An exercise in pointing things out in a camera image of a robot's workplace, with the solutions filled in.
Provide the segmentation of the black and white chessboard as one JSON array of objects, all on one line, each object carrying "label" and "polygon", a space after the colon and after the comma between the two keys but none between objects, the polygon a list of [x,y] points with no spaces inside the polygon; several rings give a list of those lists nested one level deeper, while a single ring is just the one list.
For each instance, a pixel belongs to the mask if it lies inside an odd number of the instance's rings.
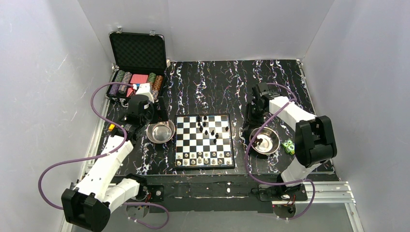
[{"label": "black and white chessboard", "polygon": [[233,169],[228,114],[176,115],[174,167],[177,170]]}]

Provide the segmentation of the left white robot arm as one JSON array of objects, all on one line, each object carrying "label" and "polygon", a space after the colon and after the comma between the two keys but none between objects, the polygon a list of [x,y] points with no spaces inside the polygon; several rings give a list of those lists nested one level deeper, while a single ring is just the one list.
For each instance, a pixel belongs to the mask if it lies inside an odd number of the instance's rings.
[{"label": "left white robot arm", "polygon": [[92,232],[101,232],[111,214],[127,200],[138,195],[144,181],[141,177],[129,175],[120,183],[109,187],[156,111],[149,83],[134,84],[132,88],[136,93],[128,101],[125,125],[114,125],[103,150],[105,156],[97,159],[74,189],[66,189],[61,196],[66,221]]}]

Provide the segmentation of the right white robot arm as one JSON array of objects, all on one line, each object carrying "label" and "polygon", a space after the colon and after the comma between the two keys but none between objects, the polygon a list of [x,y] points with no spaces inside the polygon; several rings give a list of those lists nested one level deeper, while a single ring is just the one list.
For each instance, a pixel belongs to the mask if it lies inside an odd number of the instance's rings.
[{"label": "right white robot arm", "polygon": [[244,159],[248,162],[249,151],[262,129],[274,118],[281,119],[294,130],[295,157],[270,186],[288,189],[302,184],[314,169],[335,157],[337,146],[329,117],[316,116],[300,108],[289,88],[276,85],[289,93],[287,97],[271,86],[262,82],[252,88],[253,99],[247,104],[244,122],[244,133],[249,139]]}]

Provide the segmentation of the steel bowl with chess pieces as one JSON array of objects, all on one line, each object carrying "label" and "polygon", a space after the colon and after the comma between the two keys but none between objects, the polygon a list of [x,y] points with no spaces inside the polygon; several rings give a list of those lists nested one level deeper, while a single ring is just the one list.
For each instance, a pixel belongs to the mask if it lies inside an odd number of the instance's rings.
[{"label": "steel bowl with chess pieces", "polygon": [[254,146],[252,143],[251,147],[256,152],[271,155],[279,150],[279,136],[273,129],[264,127],[256,137],[264,140],[259,146]]}]

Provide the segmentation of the black chess pieces in bowl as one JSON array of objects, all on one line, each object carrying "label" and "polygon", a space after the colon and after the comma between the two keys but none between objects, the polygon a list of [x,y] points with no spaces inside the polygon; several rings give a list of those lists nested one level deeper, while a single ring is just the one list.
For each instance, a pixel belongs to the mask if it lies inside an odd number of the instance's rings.
[{"label": "black chess pieces in bowl", "polygon": [[264,140],[262,138],[255,138],[253,145],[254,146],[259,146]]}]

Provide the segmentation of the small steel bowl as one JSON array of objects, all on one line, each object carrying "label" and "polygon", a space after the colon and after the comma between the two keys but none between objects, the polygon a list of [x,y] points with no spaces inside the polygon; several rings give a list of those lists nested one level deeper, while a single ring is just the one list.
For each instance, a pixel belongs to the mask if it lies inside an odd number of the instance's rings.
[{"label": "small steel bowl", "polygon": [[156,144],[164,144],[170,141],[174,134],[176,128],[171,120],[158,122],[155,124],[149,124],[146,129],[147,138]]}]

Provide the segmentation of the colourful toy block car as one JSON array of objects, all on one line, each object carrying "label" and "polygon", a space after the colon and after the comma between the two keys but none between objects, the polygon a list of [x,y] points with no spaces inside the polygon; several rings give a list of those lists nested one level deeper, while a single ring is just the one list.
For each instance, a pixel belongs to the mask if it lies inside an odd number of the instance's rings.
[{"label": "colourful toy block car", "polygon": [[109,130],[109,131],[113,131],[115,127],[116,127],[116,126],[115,126],[114,124],[110,124],[108,130]]}]

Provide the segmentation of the black poker chip case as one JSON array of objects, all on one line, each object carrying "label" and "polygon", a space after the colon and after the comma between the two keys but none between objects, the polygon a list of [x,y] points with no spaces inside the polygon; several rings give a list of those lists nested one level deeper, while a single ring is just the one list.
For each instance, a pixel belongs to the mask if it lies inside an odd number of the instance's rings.
[{"label": "black poker chip case", "polygon": [[165,39],[160,34],[143,34],[130,32],[115,32],[109,34],[113,55],[115,58],[115,81],[119,71],[131,74],[149,75],[155,73],[163,80],[158,90],[158,96],[163,93],[167,81]]}]

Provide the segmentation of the green toy car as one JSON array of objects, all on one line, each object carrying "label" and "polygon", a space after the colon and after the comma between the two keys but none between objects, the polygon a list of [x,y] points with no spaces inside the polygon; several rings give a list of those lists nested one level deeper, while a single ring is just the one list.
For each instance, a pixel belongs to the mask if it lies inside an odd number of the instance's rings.
[{"label": "green toy car", "polygon": [[294,155],[295,153],[295,146],[292,140],[288,139],[281,143],[281,146],[284,148],[285,152],[290,155]]}]

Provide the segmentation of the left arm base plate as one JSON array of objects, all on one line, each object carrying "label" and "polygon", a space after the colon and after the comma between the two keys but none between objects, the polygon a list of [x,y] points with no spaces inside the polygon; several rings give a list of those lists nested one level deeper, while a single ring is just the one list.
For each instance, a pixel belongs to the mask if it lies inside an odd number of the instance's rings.
[{"label": "left arm base plate", "polygon": [[127,202],[159,203],[164,201],[165,188],[163,185],[146,185],[140,187],[138,194]]}]

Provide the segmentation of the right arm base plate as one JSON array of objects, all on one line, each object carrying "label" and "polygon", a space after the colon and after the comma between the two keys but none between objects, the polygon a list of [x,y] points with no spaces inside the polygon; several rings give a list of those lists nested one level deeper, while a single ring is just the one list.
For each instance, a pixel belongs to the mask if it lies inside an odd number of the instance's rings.
[{"label": "right arm base plate", "polygon": [[307,191],[303,184],[297,184],[292,187],[261,184],[253,190],[253,193],[255,193],[262,202],[284,201],[286,203],[292,203],[295,201],[308,200]]}]

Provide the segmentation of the aluminium frame rail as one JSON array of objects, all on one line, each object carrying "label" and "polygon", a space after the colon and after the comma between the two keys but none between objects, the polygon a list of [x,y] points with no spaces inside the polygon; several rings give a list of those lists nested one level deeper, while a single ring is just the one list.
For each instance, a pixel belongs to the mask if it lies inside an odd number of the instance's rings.
[{"label": "aluminium frame rail", "polygon": [[[276,84],[272,83],[271,88],[275,91]],[[120,123],[115,123],[124,126],[125,120]],[[245,138],[245,144],[248,146],[249,139],[243,135]],[[251,154],[256,152],[253,148],[249,151],[249,157]],[[93,159],[95,162],[98,158],[105,156],[105,153],[98,156],[94,156]],[[258,179],[250,171],[250,163],[245,162],[246,173],[244,175],[230,175],[227,177],[227,180],[224,181],[220,176],[217,176],[216,181],[214,182],[205,182],[205,183],[182,183],[178,181],[173,184],[171,187],[164,187],[164,200],[168,197],[176,198],[179,202],[182,203],[183,207],[187,207],[188,198],[194,199],[243,199],[249,196],[256,196],[253,193],[254,189],[257,189],[259,185],[270,185],[269,182]],[[123,178],[134,175],[128,174],[126,176],[114,176],[109,187],[113,187],[116,184],[120,183]],[[151,185],[149,181],[142,175],[136,175],[144,179],[141,186]],[[347,182],[313,182],[312,180],[307,179],[302,183],[305,185],[308,200],[307,201],[295,201],[292,203],[286,203],[284,201],[271,201],[274,204],[288,204],[293,205],[296,202],[302,203],[344,203],[348,208],[351,208],[355,204],[355,199],[353,193],[350,189],[350,186]],[[159,203],[150,203],[150,202],[125,202],[123,205],[129,206],[143,206],[148,205],[150,207],[160,207],[161,202]]]}]

